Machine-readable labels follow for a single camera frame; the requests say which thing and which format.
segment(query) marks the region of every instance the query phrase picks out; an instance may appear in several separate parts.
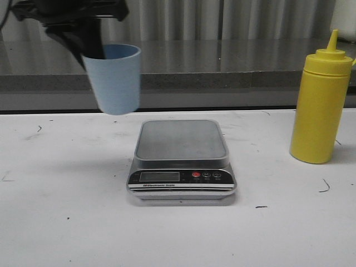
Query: scale platform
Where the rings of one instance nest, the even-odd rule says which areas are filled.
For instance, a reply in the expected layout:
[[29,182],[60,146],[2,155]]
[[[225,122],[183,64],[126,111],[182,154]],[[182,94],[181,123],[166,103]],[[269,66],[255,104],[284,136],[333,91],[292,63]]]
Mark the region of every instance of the scale platform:
[[141,199],[222,199],[236,191],[215,121],[147,121],[133,159],[127,189]]

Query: gray countertop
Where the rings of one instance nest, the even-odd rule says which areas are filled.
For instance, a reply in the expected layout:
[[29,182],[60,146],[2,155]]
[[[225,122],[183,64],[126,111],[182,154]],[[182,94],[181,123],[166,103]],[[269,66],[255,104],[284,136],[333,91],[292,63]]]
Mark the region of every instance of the gray countertop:
[[[283,91],[293,96],[278,93],[278,98],[286,100],[274,103],[264,102],[264,99],[235,104],[294,105],[305,56],[324,48],[327,42],[325,39],[261,39],[128,43],[142,49],[142,107],[155,107],[149,97],[156,94],[179,93],[185,97],[182,94],[203,93],[207,97],[224,93],[228,97],[229,94],[248,92],[257,93],[260,98],[261,92],[271,91]],[[338,48],[350,57],[356,56],[355,44],[339,42]],[[0,56],[2,95],[92,95],[84,70],[54,41],[2,42]],[[356,86],[356,75],[352,75],[350,85]],[[167,104],[167,107],[172,106],[182,105]]]

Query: robotic arm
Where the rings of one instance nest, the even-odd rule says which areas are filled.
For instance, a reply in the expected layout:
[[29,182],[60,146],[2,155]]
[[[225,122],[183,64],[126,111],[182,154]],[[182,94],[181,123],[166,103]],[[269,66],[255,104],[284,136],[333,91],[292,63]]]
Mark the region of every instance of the robotic arm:
[[122,21],[128,15],[125,0],[26,0],[11,8],[19,21],[33,18],[46,34],[65,46],[84,68],[81,55],[104,58],[100,18]]

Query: red button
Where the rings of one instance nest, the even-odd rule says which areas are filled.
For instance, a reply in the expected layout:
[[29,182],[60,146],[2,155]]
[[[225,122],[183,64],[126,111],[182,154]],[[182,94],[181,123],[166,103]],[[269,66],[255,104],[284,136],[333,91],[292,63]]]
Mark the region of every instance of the red button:
[[200,172],[194,171],[191,176],[193,177],[200,177]]

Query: yellow bottle cap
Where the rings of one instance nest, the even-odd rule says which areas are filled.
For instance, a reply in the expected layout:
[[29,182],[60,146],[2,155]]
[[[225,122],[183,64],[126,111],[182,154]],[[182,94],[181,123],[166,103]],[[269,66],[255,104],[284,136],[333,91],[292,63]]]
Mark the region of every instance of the yellow bottle cap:
[[318,49],[315,54],[307,55],[304,70],[319,75],[344,76],[351,73],[353,59],[345,51],[336,49],[338,30],[335,29],[326,49]]

